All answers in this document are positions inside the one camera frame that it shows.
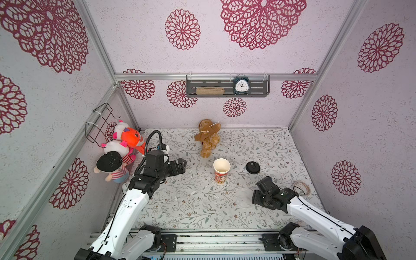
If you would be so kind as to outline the translucent leak-proof paper sheet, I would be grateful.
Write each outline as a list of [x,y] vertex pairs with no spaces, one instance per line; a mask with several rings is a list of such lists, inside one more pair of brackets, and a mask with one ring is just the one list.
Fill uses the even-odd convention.
[[248,188],[239,189],[236,192],[236,204],[243,209],[251,209],[253,207],[252,195],[253,190]]

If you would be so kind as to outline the black cup lid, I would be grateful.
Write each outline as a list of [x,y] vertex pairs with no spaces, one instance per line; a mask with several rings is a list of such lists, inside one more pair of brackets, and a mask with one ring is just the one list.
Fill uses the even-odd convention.
[[250,174],[259,174],[261,171],[261,167],[259,165],[259,163],[255,162],[255,161],[250,161],[246,164],[245,166],[246,170],[248,173]]

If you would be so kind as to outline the paper milk tea cup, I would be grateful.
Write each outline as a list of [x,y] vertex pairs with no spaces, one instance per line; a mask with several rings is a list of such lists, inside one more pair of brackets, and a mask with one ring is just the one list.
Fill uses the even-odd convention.
[[228,160],[224,158],[216,159],[213,163],[214,168],[214,180],[217,184],[224,184],[228,172],[231,169],[231,164]]

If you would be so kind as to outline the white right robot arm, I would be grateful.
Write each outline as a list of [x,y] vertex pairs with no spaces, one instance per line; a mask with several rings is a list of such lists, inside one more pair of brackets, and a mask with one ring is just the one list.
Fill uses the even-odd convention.
[[271,210],[281,210],[314,228],[312,233],[290,222],[278,234],[264,234],[267,251],[304,249],[326,260],[384,260],[374,232],[365,226],[356,228],[311,205],[290,188],[279,188],[272,177],[257,182],[252,203]]

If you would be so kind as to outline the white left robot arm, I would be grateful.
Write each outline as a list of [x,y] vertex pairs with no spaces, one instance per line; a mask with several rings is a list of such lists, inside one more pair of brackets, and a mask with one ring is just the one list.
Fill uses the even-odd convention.
[[154,149],[145,148],[144,158],[134,172],[126,194],[104,231],[89,249],[80,249],[77,260],[138,260],[147,250],[156,251],[162,244],[160,228],[144,225],[137,235],[126,242],[138,215],[149,203],[153,194],[168,177],[184,174],[186,160],[170,160],[169,147],[163,143],[162,134],[154,130],[149,138],[158,135],[159,144]]

